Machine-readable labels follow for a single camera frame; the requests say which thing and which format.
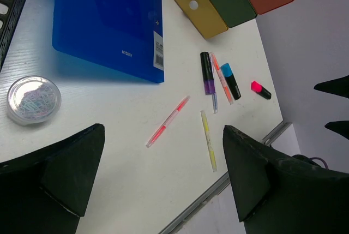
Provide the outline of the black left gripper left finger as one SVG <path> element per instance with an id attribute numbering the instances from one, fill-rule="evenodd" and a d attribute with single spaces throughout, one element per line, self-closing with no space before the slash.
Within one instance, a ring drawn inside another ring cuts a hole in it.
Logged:
<path id="1" fill-rule="evenodd" d="M 105 143 L 94 124 L 1 163 L 1 233 L 75 233 L 85 216 Z"/>

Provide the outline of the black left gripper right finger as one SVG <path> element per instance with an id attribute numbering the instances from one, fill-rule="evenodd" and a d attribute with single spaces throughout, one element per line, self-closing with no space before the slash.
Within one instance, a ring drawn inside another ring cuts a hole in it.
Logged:
<path id="1" fill-rule="evenodd" d="M 238 219 L 247 233 L 348 233 L 348 174 L 223 131 Z"/>

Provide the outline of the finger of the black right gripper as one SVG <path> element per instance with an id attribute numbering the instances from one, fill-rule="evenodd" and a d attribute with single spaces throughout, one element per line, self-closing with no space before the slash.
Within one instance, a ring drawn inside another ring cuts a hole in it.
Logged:
<path id="1" fill-rule="evenodd" d="M 340 97 L 348 98 L 349 94 L 349 76 L 341 77 L 335 80 L 318 83 L 314 89 Z"/>
<path id="2" fill-rule="evenodd" d="M 349 139 L 349 121 L 329 122 L 325 125 L 325 128 Z"/>

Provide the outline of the blue plastic folder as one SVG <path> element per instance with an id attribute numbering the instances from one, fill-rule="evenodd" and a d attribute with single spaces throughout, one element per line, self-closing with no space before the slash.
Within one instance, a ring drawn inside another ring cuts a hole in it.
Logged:
<path id="1" fill-rule="evenodd" d="M 55 0 L 52 45 L 67 55 L 162 83 L 162 0 Z"/>

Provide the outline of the clear paper clip container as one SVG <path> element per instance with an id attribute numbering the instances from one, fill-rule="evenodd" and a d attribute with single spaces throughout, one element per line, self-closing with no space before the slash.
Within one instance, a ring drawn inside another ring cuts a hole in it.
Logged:
<path id="1" fill-rule="evenodd" d="M 23 126 L 47 122 L 57 114 L 61 103 L 58 87 L 41 76 L 22 77 L 7 92 L 8 116 Z"/>

